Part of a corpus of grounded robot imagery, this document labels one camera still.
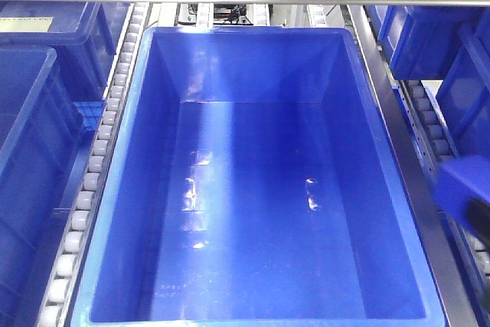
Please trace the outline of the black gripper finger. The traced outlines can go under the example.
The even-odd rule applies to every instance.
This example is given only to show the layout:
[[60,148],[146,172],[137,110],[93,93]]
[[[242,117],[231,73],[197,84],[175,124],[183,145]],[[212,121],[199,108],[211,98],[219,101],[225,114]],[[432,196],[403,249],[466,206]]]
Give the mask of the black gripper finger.
[[465,219],[470,231],[481,241],[489,242],[489,203],[480,198],[472,198],[465,210]]

